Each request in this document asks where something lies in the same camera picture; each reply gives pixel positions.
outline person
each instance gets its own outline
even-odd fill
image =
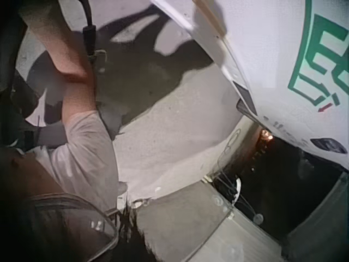
[[[2,253],[19,248],[11,259],[29,261],[159,261],[130,207],[115,217],[116,226],[104,215],[116,207],[115,153],[96,110],[92,67],[59,3],[24,1],[16,7],[62,78],[68,143],[25,154],[0,148]]]

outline red mark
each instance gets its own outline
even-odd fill
[[[322,108],[319,108],[319,110],[317,112],[324,112],[326,109],[328,109],[329,107],[331,107],[333,104],[332,103],[328,103],[327,105],[325,105]]]

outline light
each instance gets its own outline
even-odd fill
[[[274,137],[272,136],[272,134],[269,131],[267,131],[265,129],[263,129],[261,131],[261,139],[262,140],[271,141],[273,138]]]

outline gray shirt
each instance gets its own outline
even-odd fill
[[[118,170],[112,141],[97,111],[75,114],[65,126],[68,143],[33,152],[62,189],[103,211],[116,207]]]

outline pavement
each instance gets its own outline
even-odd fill
[[[86,21],[80,3],[60,3],[71,29],[81,31]],[[252,121],[237,111],[238,94],[218,66],[185,30],[149,8],[148,0],[91,6],[97,48],[106,51],[95,65],[97,99],[114,106],[112,123],[122,122],[113,142],[128,192],[120,202],[126,196],[159,198],[193,184],[217,169],[222,153],[220,165],[227,163]],[[62,93],[52,62],[30,32],[17,69],[40,97],[27,121],[57,123]],[[227,147],[232,138],[236,145]]]

